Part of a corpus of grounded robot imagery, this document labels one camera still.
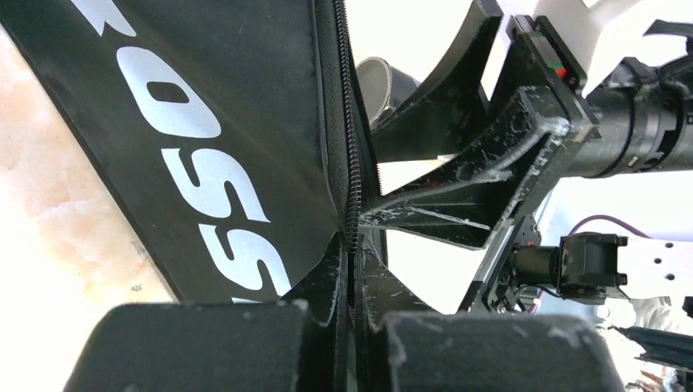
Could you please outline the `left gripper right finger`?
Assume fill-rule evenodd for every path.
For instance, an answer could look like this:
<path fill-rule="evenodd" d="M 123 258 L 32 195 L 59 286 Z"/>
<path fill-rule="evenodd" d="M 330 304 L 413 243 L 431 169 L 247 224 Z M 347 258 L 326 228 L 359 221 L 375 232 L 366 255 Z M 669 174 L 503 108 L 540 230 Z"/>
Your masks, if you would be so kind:
<path fill-rule="evenodd" d="M 621 391 L 606 343 L 565 315 L 440 314 L 360 238 L 355 271 L 360 391 Z"/>

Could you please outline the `black racket bag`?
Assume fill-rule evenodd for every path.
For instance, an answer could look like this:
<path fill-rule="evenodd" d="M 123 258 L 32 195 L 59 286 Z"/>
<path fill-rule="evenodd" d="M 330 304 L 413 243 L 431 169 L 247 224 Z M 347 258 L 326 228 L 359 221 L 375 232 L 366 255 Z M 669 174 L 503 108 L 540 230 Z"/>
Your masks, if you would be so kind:
<path fill-rule="evenodd" d="M 364 143 L 342 1 L 4 1 L 1 198 L 99 301 L 317 302 Z"/>

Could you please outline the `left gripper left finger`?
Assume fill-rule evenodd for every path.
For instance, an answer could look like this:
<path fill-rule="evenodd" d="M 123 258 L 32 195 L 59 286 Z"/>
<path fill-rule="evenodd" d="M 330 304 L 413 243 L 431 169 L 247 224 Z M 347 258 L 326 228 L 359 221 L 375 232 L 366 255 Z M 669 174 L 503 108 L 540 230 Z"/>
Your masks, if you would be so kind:
<path fill-rule="evenodd" d="M 334 235 L 317 266 L 274 302 L 115 307 L 65 389 L 344 391 L 345 260 Z"/>

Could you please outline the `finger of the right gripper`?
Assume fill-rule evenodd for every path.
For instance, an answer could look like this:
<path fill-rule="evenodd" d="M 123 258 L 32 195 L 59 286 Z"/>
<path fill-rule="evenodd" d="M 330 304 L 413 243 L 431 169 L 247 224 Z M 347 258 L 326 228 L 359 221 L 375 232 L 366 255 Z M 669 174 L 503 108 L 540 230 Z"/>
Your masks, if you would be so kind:
<path fill-rule="evenodd" d="M 517 216 L 505 216 L 500 185 L 507 173 L 491 168 L 496 154 L 490 125 L 453 159 L 364 205 L 361 229 L 392 229 L 478 250 Z"/>
<path fill-rule="evenodd" d="M 380 163 L 455 154 L 486 120 L 481 78 L 503 11 L 473 1 L 447 52 L 419 88 L 381 122 L 371 140 Z"/>

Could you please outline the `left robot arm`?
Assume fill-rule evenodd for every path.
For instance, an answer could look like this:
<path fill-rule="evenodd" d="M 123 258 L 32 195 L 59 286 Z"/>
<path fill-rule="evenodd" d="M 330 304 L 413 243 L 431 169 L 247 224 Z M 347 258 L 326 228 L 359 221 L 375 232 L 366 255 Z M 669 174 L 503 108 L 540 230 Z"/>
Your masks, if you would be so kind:
<path fill-rule="evenodd" d="M 582 320 L 527 314 L 554 287 L 591 305 L 692 286 L 690 243 L 581 233 L 544 247 L 532 217 L 496 243 L 461 309 L 429 309 L 368 237 L 355 267 L 334 237 L 281 301 L 121 305 L 95 327 L 68 391 L 621 391 Z"/>

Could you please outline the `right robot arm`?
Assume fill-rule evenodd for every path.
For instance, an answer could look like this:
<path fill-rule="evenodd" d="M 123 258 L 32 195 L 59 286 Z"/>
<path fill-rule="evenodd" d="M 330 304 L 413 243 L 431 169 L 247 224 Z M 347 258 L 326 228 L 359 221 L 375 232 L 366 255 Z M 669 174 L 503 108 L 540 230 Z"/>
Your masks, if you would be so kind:
<path fill-rule="evenodd" d="M 563 177 L 692 167 L 692 56 L 659 67 L 646 35 L 690 38 L 689 1 L 473 1 L 422 85 L 374 129 L 378 161 L 449 161 L 366 202 L 362 228 L 478 249 Z"/>

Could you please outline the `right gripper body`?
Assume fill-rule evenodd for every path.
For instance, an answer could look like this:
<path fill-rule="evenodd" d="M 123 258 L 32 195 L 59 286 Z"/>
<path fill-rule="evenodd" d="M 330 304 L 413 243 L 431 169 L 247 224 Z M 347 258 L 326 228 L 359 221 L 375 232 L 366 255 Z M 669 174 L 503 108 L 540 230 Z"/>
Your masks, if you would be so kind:
<path fill-rule="evenodd" d="M 512 43 L 491 101 L 491 168 L 507 173 L 500 185 L 505 216 L 531 213 L 568 174 L 596 124 L 567 82 L 577 68 L 547 18 L 513 16 Z"/>

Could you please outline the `black shuttlecock tube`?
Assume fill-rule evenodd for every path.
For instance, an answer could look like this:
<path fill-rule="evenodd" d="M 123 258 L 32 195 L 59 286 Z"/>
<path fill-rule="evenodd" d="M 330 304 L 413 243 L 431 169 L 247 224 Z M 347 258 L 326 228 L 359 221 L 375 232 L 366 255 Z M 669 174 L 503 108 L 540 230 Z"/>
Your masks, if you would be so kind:
<path fill-rule="evenodd" d="M 377 56 L 362 60 L 356 66 L 356 74 L 372 130 L 390 117 L 420 86 L 417 79 Z"/>

